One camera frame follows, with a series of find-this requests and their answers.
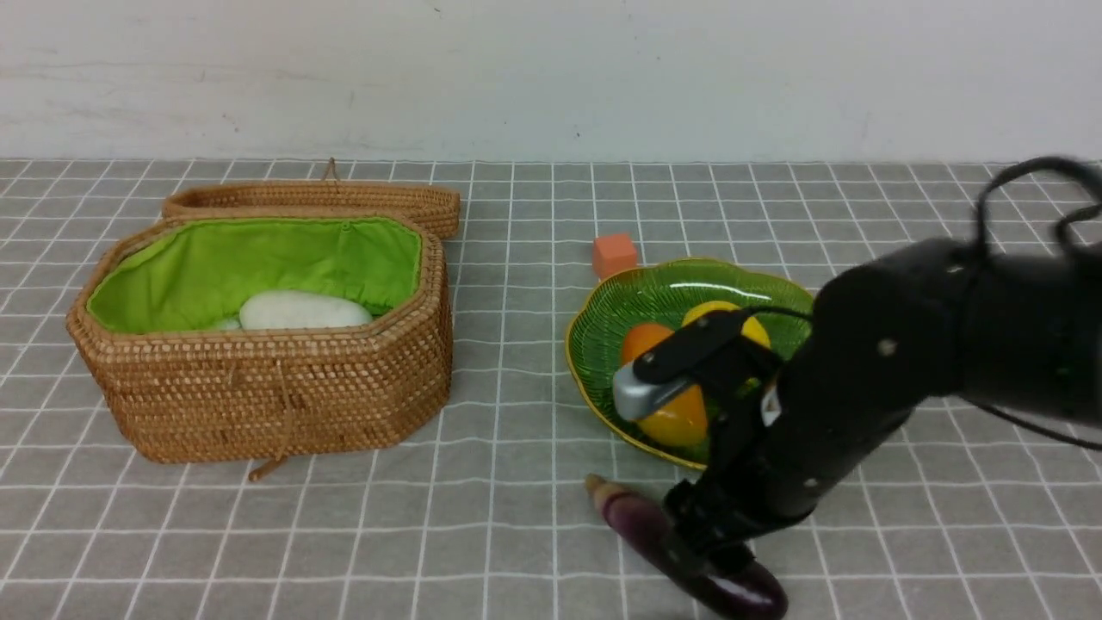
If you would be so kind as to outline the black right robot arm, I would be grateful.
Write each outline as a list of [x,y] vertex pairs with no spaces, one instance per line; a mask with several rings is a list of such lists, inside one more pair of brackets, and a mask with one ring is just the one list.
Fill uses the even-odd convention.
[[1099,428],[1096,247],[908,246],[828,282],[787,360],[741,333],[760,313],[706,313],[616,376],[633,416],[692,387],[721,406],[704,474],[636,546],[677,580],[747,570],[752,539],[803,521],[928,398]]

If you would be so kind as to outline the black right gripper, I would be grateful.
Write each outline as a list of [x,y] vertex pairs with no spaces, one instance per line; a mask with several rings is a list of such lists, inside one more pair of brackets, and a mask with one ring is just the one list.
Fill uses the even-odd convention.
[[704,472],[666,494],[666,514],[693,550],[717,547],[709,529],[747,545],[795,526],[827,490],[824,318],[819,311],[789,315],[806,323],[809,334],[788,358],[741,334],[755,311],[716,311],[635,360],[689,376],[720,407],[709,421]]

